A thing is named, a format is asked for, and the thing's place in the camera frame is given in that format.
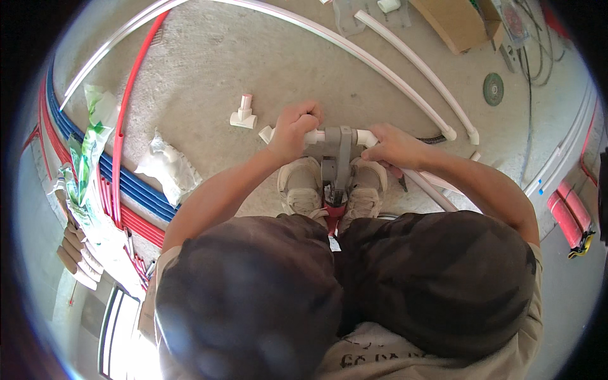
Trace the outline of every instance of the white sneaker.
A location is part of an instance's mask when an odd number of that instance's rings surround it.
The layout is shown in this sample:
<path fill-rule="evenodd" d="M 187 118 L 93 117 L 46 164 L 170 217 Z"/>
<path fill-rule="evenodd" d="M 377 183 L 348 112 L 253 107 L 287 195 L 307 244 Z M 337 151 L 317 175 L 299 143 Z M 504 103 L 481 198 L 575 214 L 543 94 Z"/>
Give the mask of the white sneaker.
<path fill-rule="evenodd" d="M 299 214 L 327 228 L 321 208 L 321 166 L 312 157 L 303 157 L 278 171 L 278 194 L 287 215 Z"/>
<path fill-rule="evenodd" d="M 350 165 L 354 175 L 347 189 L 346 213 L 338 225 L 340 233 L 357 218 L 376 218 L 380 214 L 384 192 L 389 183 L 386 169 L 377 162 L 363 161 L 357 157 Z"/>

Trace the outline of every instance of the electrical wire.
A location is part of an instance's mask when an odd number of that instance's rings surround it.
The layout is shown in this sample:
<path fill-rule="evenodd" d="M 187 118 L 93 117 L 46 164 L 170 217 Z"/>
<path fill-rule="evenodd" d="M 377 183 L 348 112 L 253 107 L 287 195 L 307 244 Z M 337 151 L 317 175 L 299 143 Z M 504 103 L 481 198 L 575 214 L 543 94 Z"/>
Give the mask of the electrical wire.
<path fill-rule="evenodd" d="M 538 73 L 536 75 L 533 75 L 530 77 L 530 75 L 528 74 L 528 78 L 531 78 L 530 82 L 531 82 L 532 87 L 543 87 L 549 82 L 549 78 L 551 78 L 551 74 L 553 72 L 553 63 L 560 62 L 563 59 L 566 50 L 564 49 L 561 56 L 558 59 L 555 59 L 553 57 L 553 42 L 551 40 L 551 33 L 550 33 L 549 25 L 547 25 L 547 23 L 545 22 L 545 30 L 547 32 L 547 40 L 548 40 L 548 46 L 549 46 L 549 51 L 547 51 L 547 49 L 544 47 L 544 45 L 542 44 L 542 41 L 541 41 L 541 31 L 543 29 L 539 25 L 539 23 L 536 21 L 536 18 L 534 17 L 534 14 L 532 12 L 532 9 L 531 9 L 528 1 L 527 0 L 515 0 L 515 3 L 523 10 L 523 12 L 527 15 L 527 17 L 532 21 L 532 23 L 534 24 L 534 28 L 536 29 L 537 39 L 534 39 L 533 36 L 531 36 L 531 37 L 539 45 L 539 59 L 540 59 L 539 69 L 538 69 Z M 545 80 L 539 84 L 539 83 L 535 83 L 534 81 L 537 80 L 541 76 L 541 73 L 543 71 L 543 67 L 544 67 L 543 52 L 546 53 L 549 57 L 549 69 L 548 69 L 547 76 L 545 77 Z"/>
<path fill-rule="evenodd" d="M 165 20 L 169 11 L 161 13 L 156 20 L 154 20 L 154 24 L 150 28 L 148 35 L 143 41 L 142 47 L 139 49 L 139 53 L 137 54 L 137 58 L 135 59 L 135 63 L 133 64 L 133 68 L 131 68 L 131 73 L 129 74 L 129 79 L 126 81 L 125 93 L 122 97 L 122 103 L 120 104 L 120 112 L 118 115 L 118 120 L 116 121 L 116 131 L 114 135 L 114 148 L 112 151 L 112 197 L 114 198 L 114 222 L 118 229 L 122 229 L 122 222 L 120 220 L 120 160 L 122 158 L 122 141 L 124 138 L 124 134 L 122 133 L 122 124 L 125 120 L 125 113 L 127 105 L 129 104 L 129 98 L 131 97 L 131 91 L 133 90 L 133 84 L 135 83 L 135 78 L 137 77 L 137 73 L 139 72 L 139 68 L 142 65 L 143 59 L 148 52 L 148 48 L 154 39 L 156 31 L 161 27 L 162 22 Z"/>
<path fill-rule="evenodd" d="M 530 63 L 528 62 L 528 53 L 526 52 L 526 47 L 524 46 L 521 50 L 523 50 L 523 55 L 526 59 L 526 71 L 528 72 L 527 77 L 524 74 L 524 77 L 528 82 L 528 139 L 526 142 L 526 152 L 523 155 L 522 172 L 519 175 L 520 187 L 522 186 L 523 174 L 526 172 L 526 168 L 528 167 L 528 160 L 530 158 L 530 148 L 532 145 L 532 81 L 530 80 Z M 517 56 L 519 57 L 519 64 L 523 72 L 521 50 L 517 50 Z"/>

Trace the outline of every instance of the clear plastic bag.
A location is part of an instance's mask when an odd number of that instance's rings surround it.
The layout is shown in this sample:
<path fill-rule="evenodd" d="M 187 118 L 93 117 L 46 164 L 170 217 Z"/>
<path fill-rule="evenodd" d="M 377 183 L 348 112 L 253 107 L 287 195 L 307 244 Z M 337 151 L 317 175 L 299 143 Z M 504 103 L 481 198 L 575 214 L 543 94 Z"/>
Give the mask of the clear plastic bag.
<path fill-rule="evenodd" d="M 378 7 L 378 0 L 333 0 L 333 5 L 338 31 L 344 37 L 361 33 L 365 29 L 365 24 L 354 18 L 359 10 L 365 11 L 389 28 L 412 26 L 407 12 L 409 0 L 401 0 L 399 9 L 386 14 Z"/>
<path fill-rule="evenodd" d="M 167 201 L 177 207 L 182 197 L 194 190 L 202 181 L 201 176 L 184 154 L 167 144 L 156 131 L 135 173 L 154 177 L 162 185 Z"/>

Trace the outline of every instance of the red pipe roll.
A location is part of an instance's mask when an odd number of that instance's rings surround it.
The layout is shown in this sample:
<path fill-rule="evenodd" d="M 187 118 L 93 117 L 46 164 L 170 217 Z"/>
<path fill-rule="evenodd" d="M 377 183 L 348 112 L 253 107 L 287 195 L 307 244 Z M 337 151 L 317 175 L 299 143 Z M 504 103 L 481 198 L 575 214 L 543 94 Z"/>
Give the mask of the red pipe roll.
<path fill-rule="evenodd" d="M 547 201 L 547 207 L 558 222 L 559 228 L 562 229 L 570 248 L 578 247 L 582 240 L 581 228 L 557 192 L 551 194 Z"/>
<path fill-rule="evenodd" d="M 591 227 L 591 216 L 582 204 L 581 199 L 572 191 L 572 186 L 566 180 L 563 180 L 558 186 L 558 194 L 566 203 L 570 213 L 581 228 L 581 231 L 588 231 Z"/>

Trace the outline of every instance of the white tee fitting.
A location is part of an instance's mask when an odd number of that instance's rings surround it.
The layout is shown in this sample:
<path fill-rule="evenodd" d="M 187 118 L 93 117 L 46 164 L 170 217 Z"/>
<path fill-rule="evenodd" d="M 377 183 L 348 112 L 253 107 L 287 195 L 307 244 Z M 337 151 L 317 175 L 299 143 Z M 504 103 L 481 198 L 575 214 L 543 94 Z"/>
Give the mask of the white tee fitting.
<path fill-rule="evenodd" d="M 241 106 L 237 112 L 233 112 L 230 116 L 230 125 L 242 126 L 250 130 L 255 128 L 258 117 L 251 114 L 251 98 L 253 95 L 244 94 L 241 98 Z"/>
<path fill-rule="evenodd" d="M 357 130 L 357 145 L 371 148 L 378 143 L 378 138 L 371 131 Z"/>
<path fill-rule="evenodd" d="M 401 0 L 379 0 L 378 7 L 384 13 L 392 12 L 396 9 L 399 9 L 401 6 Z"/>

